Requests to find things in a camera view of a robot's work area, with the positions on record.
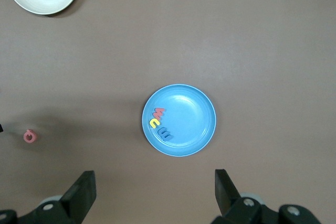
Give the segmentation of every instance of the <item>pink ring-shaped object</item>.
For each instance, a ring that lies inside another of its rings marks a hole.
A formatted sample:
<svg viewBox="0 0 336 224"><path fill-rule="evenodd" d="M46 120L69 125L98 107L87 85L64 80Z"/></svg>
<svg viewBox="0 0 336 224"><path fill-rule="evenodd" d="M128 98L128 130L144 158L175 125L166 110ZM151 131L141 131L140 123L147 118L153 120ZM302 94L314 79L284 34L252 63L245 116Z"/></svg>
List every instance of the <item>pink ring-shaped object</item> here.
<svg viewBox="0 0 336 224"><path fill-rule="evenodd" d="M34 142L37 139L37 135L34 131L27 130L27 132L23 135L23 139L27 143L31 144L32 142Z"/></svg>

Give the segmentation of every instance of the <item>plate rim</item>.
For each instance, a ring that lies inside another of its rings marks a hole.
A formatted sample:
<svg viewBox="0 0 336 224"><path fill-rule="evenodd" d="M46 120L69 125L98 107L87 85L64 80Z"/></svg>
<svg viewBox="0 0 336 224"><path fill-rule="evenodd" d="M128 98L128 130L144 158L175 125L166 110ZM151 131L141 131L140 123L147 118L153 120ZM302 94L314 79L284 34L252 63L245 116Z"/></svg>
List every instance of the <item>plate rim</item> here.
<svg viewBox="0 0 336 224"><path fill-rule="evenodd" d="M156 146L154 146L154 145L152 144L152 142L148 139L148 137L147 137L147 135L146 135L146 132L145 132L145 130L144 130L144 129L145 129L145 120L144 120L144 116L145 116L145 115L144 115L144 112L145 112L145 109L147 108L147 106L148 106L150 100L152 99L153 96L155 96L155 95L156 95L158 92L160 92L161 90L166 89L166 88L170 88L170 87L173 87L173 86L184 86L184 87L188 87L188 88L192 88L192 89L196 90L197 92L199 92L200 94L202 94L202 96L205 97L205 98L208 100L209 104L211 105L212 112L214 113L214 128L213 128L213 130L212 130L212 132L211 132L211 135L210 135L210 137L209 137L209 140L202 146L202 148L199 148L198 150L196 150L196 151L194 151L194 152L192 152L192 153L188 153L188 154L184 154L184 155L174 155L174 154L166 153L166 152L164 152L164 151L162 151L162 150L156 148ZM168 156L173 156L173 157L186 157L186 156L190 156L190 155L193 155L193 154L195 154L195 153L201 151L203 148L205 148L206 145L208 145L208 143L210 142L210 140L211 140L212 137L214 136L215 131L216 131L216 126L217 126L216 110L215 110L215 107L214 107L212 101L210 100L210 98L209 98L209 97L208 97L202 90L200 90L200 89L198 89L198 88L196 88L196 87L194 87L194 86L191 86L191 85L189 85L189 84L183 84L183 83L177 83L177 84L166 85L166 86L163 86L163 87L159 88L158 90L156 90L156 91L155 91L155 92L148 98L148 100L146 101L146 104L145 104L145 106L144 106L144 108L143 108L143 111L142 111L141 121L142 121L142 131L143 131L143 134L145 135L147 141L148 141L148 142L149 142L149 143L150 143L156 150L158 150L159 152L161 152L161 153L163 153L163 154L166 154L166 155L168 155Z"/></svg>
<svg viewBox="0 0 336 224"><path fill-rule="evenodd" d="M24 10L27 10L28 12L31 12L31 13L34 13L34 14L38 14L38 15L50 15L50 14L55 14L55 13L58 13L62 10L64 10L65 8L67 8L74 0L70 0L69 3L67 5L65 5L64 7L62 8L59 8L57 9L56 11L53 11L53 12L45 12L45 13L40 13L40 12L35 12L33 10L30 10L24 6L22 6L22 4L20 4L17 0L14 0L21 8L23 8Z"/></svg>

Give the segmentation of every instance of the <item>yellow letter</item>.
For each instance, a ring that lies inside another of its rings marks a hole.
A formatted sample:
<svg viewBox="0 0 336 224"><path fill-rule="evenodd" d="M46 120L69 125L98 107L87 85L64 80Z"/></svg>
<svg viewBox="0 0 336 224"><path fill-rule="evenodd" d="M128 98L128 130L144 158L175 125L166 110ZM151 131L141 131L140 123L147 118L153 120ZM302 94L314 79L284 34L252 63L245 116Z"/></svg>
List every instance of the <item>yellow letter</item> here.
<svg viewBox="0 0 336 224"><path fill-rule="evenodd" d="M156 128L156 125L155 125L154 123L156 123L157 126L160 125L160 122L158 121L158 119L153 118L153 119L149 122L149 124L152 126L153 129Z"/></svg>

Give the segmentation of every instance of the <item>gray surface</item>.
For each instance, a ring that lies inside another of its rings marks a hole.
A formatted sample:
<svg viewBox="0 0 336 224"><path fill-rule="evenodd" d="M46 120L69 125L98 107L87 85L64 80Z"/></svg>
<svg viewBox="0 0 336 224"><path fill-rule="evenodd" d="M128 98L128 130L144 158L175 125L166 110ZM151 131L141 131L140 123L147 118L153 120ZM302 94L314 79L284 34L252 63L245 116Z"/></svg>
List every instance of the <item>gray surface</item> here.
<svg viewBox="0 0 336 224"><path fill-rule="evenodd" d="M210 223L225 168L269 207L334 223L336 0L75 0L53 17L0 4L0 209L25 214L94 169L84 223ZM212 141L186 158L141 130L171 83L217 112Z"/></svg>

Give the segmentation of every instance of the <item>blue plate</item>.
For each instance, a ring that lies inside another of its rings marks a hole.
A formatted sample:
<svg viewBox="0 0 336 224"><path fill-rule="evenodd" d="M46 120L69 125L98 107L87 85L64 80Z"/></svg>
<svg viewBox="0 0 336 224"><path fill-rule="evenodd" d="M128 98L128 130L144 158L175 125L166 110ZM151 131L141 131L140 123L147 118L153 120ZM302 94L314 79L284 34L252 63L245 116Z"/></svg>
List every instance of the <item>blue plate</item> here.
<svg viewBox="0 0 336 224"><path fill-rule="evenodd" d="M199 89L174 84L155 92L143 109L142 128L158 151L176 157L203 149L216 127L210 99Z"/></svg>

